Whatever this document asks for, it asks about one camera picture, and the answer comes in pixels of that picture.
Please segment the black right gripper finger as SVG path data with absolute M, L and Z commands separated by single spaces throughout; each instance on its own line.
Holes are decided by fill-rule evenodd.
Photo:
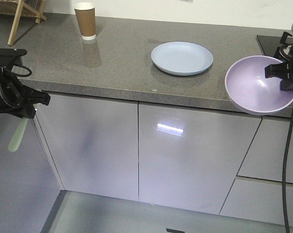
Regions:
M 290 63 L 270 64 L 264 68 L 264 74 L 265 78 L 289 79 L 291 77 Z
M 288 80 L 282 80 L 280 82 L 280 90 L 281 91 L 292 91 L 293 90 L 293 83 Z

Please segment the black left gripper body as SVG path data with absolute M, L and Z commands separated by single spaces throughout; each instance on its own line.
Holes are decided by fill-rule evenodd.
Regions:
M 18 79 L 22 74 L 0 66 L 0 113 L 24 117 L 24 89 Z

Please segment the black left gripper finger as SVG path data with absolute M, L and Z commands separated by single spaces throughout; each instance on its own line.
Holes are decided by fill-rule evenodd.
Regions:
M 28 119 L 33 119 L 36 110 L 33 105 L 27 105 L 21 108 L 7 108 L 7 109 L 0 109 L 0 113 L 6 113 L 10 114 L 19 118 L 28 118 Z
M 23 86 L 22 91 L 22 103 L 23 104 L 37 104 L 41 103 L 48 106 L 50 102 L 50 95 L 47 92 L 42 92 L 30 88 L 28 86 Z

